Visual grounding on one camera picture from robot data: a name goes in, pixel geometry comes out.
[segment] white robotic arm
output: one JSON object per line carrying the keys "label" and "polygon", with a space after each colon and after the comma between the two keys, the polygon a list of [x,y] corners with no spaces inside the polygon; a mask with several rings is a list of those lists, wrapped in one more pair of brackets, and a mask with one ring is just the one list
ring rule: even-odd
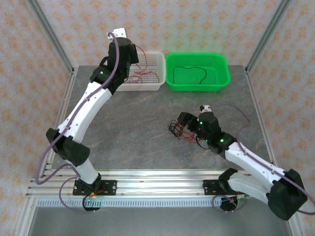
{"label": "white robotic arm", "polygon": [[90,192],[97,192],[100,189],[101,176],[89,160],[90,149],[81,142],[99,109],[128,77],[131,64],[139,62],[136,47],[127,39],[125,29],[116,29],[112,34],[117,36],[115,39],[117,45],[114,42],[110,43],[108,57],[105,57],[94,70],[78,104],[56,130],[50,128],[46,132],[48,141],[52,143],[60,136],[61,131],[66,129],[53,146],[53,150],[74,167],[82,184],[91,189]]}
{"label": "white robotic arm", "polygon": [[268,163],[237,142],[236,138],[222,132],[218,119],[208,105],[201,106],[200,111],[199,117],[180,113],[177,117],[178,124],[187,126],[196,135],[196,140],[204,140],[212,152],[251,174],[243,175],[230,168],[219,177],[218,186],[214,181],[205,180],[204,187],[213,188],[212,184],[226,195],[246,193],[266,203],[279,218],[288,220],[306,202],[307,196],[281,176],[304,188],[300,175],[293,169],[286,172]]}
{"label": "white robotic arm", "polygon": [[[74,111],[77,109],[79,104],[85,99],[87,96],[95,91],[100,86],[97,82],[92,82],[88,84],[87,89],[85,90],[82,98],[79,100],[78,104],[75,106],[70,115],[65,119],[65,121],[58,126],[59,130],[64,130],[68,124],[68,121],[73,116]],[[72,124],[65,132],[65,137],[72,137],[72,140],[77,143],[81,143],[85,132],[87,131],[90,123],[94,119],[95,115],[98,113],[99,109],[105,104],[105,102],[110,99],[112,93],[108,88],[101,89],[98,91],[93,97],[91,97],[79,110],[78,114],[75,116]],[[82,163],[79,166],[73,166],[78,174],[80,175],[80,179],[87,184],[92,184],[96,178],[98,177],[98,172],[95,170],[93,165],[90,162],[90,159]]]}

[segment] marble surface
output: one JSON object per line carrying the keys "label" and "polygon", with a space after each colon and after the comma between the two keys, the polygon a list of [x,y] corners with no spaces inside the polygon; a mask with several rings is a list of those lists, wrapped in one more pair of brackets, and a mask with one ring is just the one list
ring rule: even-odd
{"label": "marble surface", "polygon": [[[67,115],[84,93],[94,66],[80,66]],[[242,66],[229,66],[230,84],[218,92],[174,92],[167,84],[158,91],[118,91],[99,110],[83,144],[91,149],[97,170],[113,169],[240,169],[209,150],[178,140],[167,125],[180,112],[198,115],[200,105],[232,103],[243,110],[252,124],[242,134],[243,144],[270,161],[250,89]],[[223,131],[236,136],[246,124],[232,107],[214,108]],[[54,158],[53,169],[63,164]]]}

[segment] aluminum frame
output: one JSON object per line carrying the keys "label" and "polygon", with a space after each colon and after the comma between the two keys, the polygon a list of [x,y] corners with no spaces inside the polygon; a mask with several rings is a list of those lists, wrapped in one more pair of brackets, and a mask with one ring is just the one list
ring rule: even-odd
{"label": "aluminum frame", "polygon": [[287,8],[291,4],[292,0],[282,0],[279,4],[276,13],[274,14],[272,20],[270,21],[268,27],[266,28],[260,42],[258,43],[250,61],[246,66],[246,71],[251,72],[254,68],[256,62],[260,58],[262,52],[264,51],[266,45],[268,44],[271,36],[273,35],[274,31],[276,30],[278,24],[280,23],[283,15],[286,13]]}
{"label": "aluminum frame", "polygon": [[267,151],[268,151],[268,154],[269,154],[270,161],[272,163],[274,163],[276,166],[278,166],[276,158],[275,158],[274,151],[273,151],[272,146],[271,146],[270,139],[269,139],[267,131],[266,131],[266,127],[265,127],[263,119],[262,119],[262,114],[261,114],[260,108],[258,106],[258,102],[257,102],[256,96],[255,96],[255,93],[254,93],[254,90],[253,90],[253,87],[252,87],[250,75],[249,75],[248,71],[246,71],[245,68],[244,68],[244,72],[245,72],[245,76],[246,76],[246,79],[247,79],[248,86],[250,87],[250,92],[252,94],[252,100],[254,102],[254,106],[255,106],[255,109],[256,109],[258,121],[259,121],[259,124],[260,124],[260,127],[261,127],[261,131],[262,131],[262,136],[264,137],[264,140],[265,140],[265,144],[266,144],[266,147],[267,147]]}
{"label": "aluminum frame", "polygon": [[65,68],[71,73],[73,71],[73,66],[66,55],[61,43],[59,42],[56,34],[54,33],[52,27],[50,26],[44,12],[42,11],[39,3],[37,0],[27,0],[30,5],[30,8],[33,10],[35,16],[39,20],[40,24],[42,25],[44,31],[46,32],[48,38],[50,39],[51,43],[53,44],[56,52],[58,53],[59,57],[61,58]]}
{"label": "aluminum frame", "polygon": [[[204,199],[202,183],[204,179],[218,179],[224,170],[116,170],[100,171],[103,179],[118,180],[117,195],[107,196],[107,199],[156,199],[171,198],[181,199]],[[14,235],[28,235],[32,219],[40,200],[59,199],[59,188],[69,177],[75,176],[72,171],[59,171],[57,175],[47,183],[38,186],[31,180],[27,190],[27,196],[21,210]],[[62,197],[66,200],[77,200],[78,196],[72,195],[74,181],[67,183],[62,191]],[[292,234],[303,235],[298,215],[295,214],[289,220]]]}

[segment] patterned wallpaper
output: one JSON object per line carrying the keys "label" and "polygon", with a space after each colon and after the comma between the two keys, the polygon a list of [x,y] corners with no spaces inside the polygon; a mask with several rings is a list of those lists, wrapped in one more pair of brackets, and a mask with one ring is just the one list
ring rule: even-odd
{"label": "patterned wallpaper", "polygon": [[[314,12],[313,0],[293,1],[250,76],[279,165],[315,197]],[[314,235],[315,217],[300,217]]]}
{"label": "patterned wallpaper", "polygon": [[0,235],[11,235],[69,74],[25,0],[0,1]]}
{"label": "patterned wallpaper", "polygon": [[106,32],[125,27],[144,50],[217,52],[246,65],[280,0],[39,0],[74,66],[99,64]]}

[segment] purple cable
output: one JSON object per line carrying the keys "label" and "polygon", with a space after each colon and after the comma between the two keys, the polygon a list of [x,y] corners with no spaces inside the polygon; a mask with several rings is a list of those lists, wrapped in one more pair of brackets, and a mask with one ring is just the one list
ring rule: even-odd
{"label": "purple cable", "polygon": [[[242,152],[244,152],[251,160],[255,161],[256,163],[260,164],[262,167],[266,168],[267,170],[275,173],[276,175],[278,175],[279,177],[285,179],[286,181],[288,181],[290,184],[292,184],[294,187],[296,187],[298,190],[300,190],[302,193],[304,193],[310,200],[311,202],[313,203],[314,207],[315,207],[315,199],[307,192],[305,191],[305,189],[303,189],[301,186],[299,186],[298,184],[296,184],[295,182],[293,182],[292,180],[290,180],[289,178],[285,177],[284,175],[280,174],[279,172],[277,171],[274,171],[272,168],[270,168],[269,166],[265,165],[264,163],[262,163],[261,161],[257,160],[255,157],[253,157],[252,155],[250,155],[249,153],[246,152],[246,150],[242,147],[242,144],[241,144],[241,140],[240,140],[240,134],[242,132],[242,130],[248,126],[251,125],[251,122],[250,120],[248,119],[247,115],[242,112],[238,107],[236,107],[235,105],[233,104],[220,104],[220,105],[216,105],[216,106],[211,106],[211,108],[213,107],[220,107],[220,106],[231,106],[231,107],[234,107],[236,108],[239,112],[242,113],[242,115],[246,118],[246,120],[249,122],[247,125],[243,126],[238,132],[237,132],[237,135],[236,135],[236,138],[237,138],[237,144],[239,146],[239,148],[242,150]],[[302,211],[302,210],[298,210],[297,212],[299,213],[302,213],[302,214],[305,214],[305,215],[315,215],[315,211],[314,212],[306,212],[306,211]]]}
{"label": "purple cable", "polygon": [[58,167],[51,175],[49,175],[46,179],[44,179],[43,181],[39,181],[39,172],[40,172],[40,167],[42,166],[45,156],[47,155],[47,153],[49,152],[49,150],[56,144],[56,142],[65,134],[65,132],[69,129],[71,123],[73,122],[74,118],[76,117],[76,115],[78,114],[78,112],[80,111],[80,109],[83,107],[83,105],[94,95],[96,94],[98,91],[100,91],[102,88],[104,88],[106,85],[108,85],[109,82],[111,82],[111,80],[114,77],[114,74],[116,73],[117,67],[118,67],[118,63],[119,63],[119,47],[118,47],[118,41],[117,38],[115,37],[115,35],[111,32],[108,33],[110,36],[113,37],[114,42],[115,42],[115,47],[116,47],[116,62],[115,62],[115,66],[114,69],[112,71],[112,73],[110,74],[110,76],[108,77],[108,79],[97,89],[95,89],[95,91],[91,92],[86,99],[84,99],[78,106],[78,108],[74,111],[73,116],[70,118],[68,124],[65,126],[65,129],[61,132],[61,134],[46,148],[46,150],[44,151],[44,153],[42,154],[37,168],[36,168],[36,174],[35,174],[35,183],[38,185],[44,184],[45,182],[47,182],[51,177],[53,177],[60,169],[62,169],[65,166],[71,166],[70,164],[64,164],[60,167]]}
{"label": "purple cable", "polygon": [[69,206],[67,206],[67,204],[63,201],[63,199],[62,199],[62,197],[61,197],[61,191],[62,191],[64,185],[65,185],[68,181],[70,181],[70,180],[72,180],[72,179],[76,179],[76,178],[77,178],[77,177],[71,177],[71,178],[67,179],[65,182],[63,182],[63,184],[61,185],[61,187],[60,187],[60,189],[59,189],[59,199],[60,199],[61,204],[62,204],[65,208],[67,208],[67,209],[69,209],[69,210],[73,210],[73,211],[75,211],[75,212],[77,212],[77,213],[80,213],[80,214],[91,214],[91,213],[95,213],[95,211],[82,211],[82,210],[78,210],[78,209],[69,207]]}
{"label": "purple cable", "polygon": [[[115,72],[116,72],[116,70],[117,70],[118,63],[119,63],[119,47],[118,47],[118,41],[117,41],[117,38],[114,36],[113,33],[110,32],[110,33],[108,33],[108,34],[113,37],[114,42],[115,42],[115,47],[116,47],[116,62],[115,62],[114,69],[113,69],[112,73],[110,74],[110,76],[108,77],[108,79],[107,79],[100,87],[98,87],[94,92],[92,92],[89,96],[87,96],[87,98],[82,102],[83,104],[84,104],[84,102],[86,102],[87,100],[89,100],[90,97],[92,97],[94,94],[96,94],[98,91],[100,91],[104,86],[106,86],[106,85],[112,80],[112,77],[114,76],[114,74],[115,74]],[[78,109],[73,113],[73,116],[72,116],[71,119],[69,120],[68,124],[69,124],[69,123],[71,124],[71,122],[73,121],[74,117],[75,117],[76,114],[77,114],[77,111],[79,111],[79,108],[81,108],[80,106],[81,106],[81,104],[79,105]],[[58,168],[58,170],[60,170],[62,167],[66,166],[66,165],[71,166],[70,164],[64,164],[63,166],[60,166],[60,167]],[[43,180],[43,181],[41,182],[41,184],[43,184],[43,183],[46,182],[48,179],[50,179],[58,170],[55,170],[49,177],[47,177],[45,180]],[[79,173],[78,173],[74,168],[73,168],[73,170],[74,170],[74,172],[77,174],[77,176],[79,176]],[[76,179],[76,178],[77,178],[77,177],[71,177],[71,178],[67,179],[65,182],[63,182],[63,184],[61,185],[61,187],[60,187],[60,189],[59,189],[59,200],[60,200],[61,204],[62,204],[64,207],[66,207],[67,209],[73,210],[73,211],[75,211],[75,212],[77,212],[77,213],[80,213],[80,214],[91,214],[91,213],[95,213],[95,211],[82,211],[82,210],[78,210],[78,209],[69,207],[69,206],[67,206],[67,204],[63,201],[63,198],[62,198],[62,196],[61,196],[61,192],[62,192],[62,189],[63,189],[64,185],[65,185],[68,181],[70,181],[70,180],[72,180],[72,179]]]}

